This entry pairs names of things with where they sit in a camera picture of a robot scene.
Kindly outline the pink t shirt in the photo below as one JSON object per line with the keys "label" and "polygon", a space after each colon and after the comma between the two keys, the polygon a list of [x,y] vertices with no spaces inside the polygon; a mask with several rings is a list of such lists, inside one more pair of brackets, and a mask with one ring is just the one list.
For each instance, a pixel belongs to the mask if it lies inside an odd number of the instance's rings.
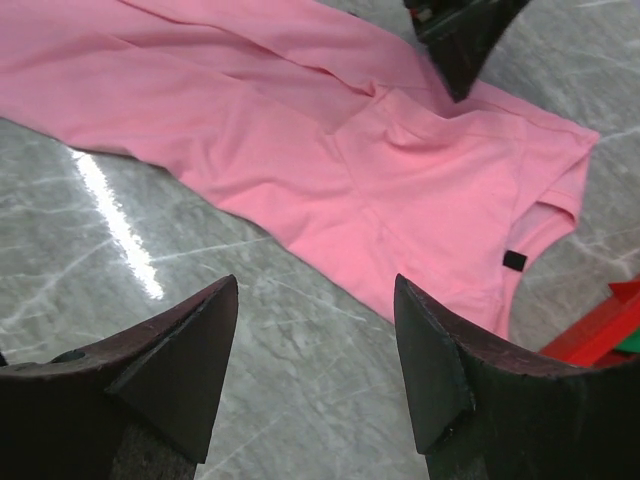
{"label": "pink t shirt", "polygon": [[411,279],[500,336],[597,134],[314,1],[5,1],[1,114],[168,170],[384,317]]}

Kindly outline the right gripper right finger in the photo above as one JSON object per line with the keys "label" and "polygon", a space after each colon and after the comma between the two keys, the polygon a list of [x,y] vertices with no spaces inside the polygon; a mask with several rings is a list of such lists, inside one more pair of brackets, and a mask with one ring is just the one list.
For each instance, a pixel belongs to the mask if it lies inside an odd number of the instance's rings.
{"label": "right gripper right finger", "polygon": [[573,366],[460,317],[403,276],[396,340],[433,479],[635,479],[639,363]]}

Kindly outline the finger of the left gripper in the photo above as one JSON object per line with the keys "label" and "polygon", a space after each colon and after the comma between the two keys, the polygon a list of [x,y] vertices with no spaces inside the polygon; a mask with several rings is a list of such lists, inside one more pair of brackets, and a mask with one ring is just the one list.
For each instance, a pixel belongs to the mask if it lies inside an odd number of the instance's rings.
{"label": "finger of the left gripper", "polygon": [[465,100],[503,34],[528,0],[405,0],[451,99]]}

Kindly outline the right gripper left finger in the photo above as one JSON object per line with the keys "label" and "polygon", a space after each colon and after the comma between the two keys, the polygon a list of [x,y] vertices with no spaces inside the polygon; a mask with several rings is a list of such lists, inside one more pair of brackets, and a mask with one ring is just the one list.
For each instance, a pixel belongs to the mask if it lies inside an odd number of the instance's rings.
{"label": "right gripper left finger", "polygon": [[2,477],[193,478],[208,455],[237,317],[229,275],[49,362],[3,362]]}

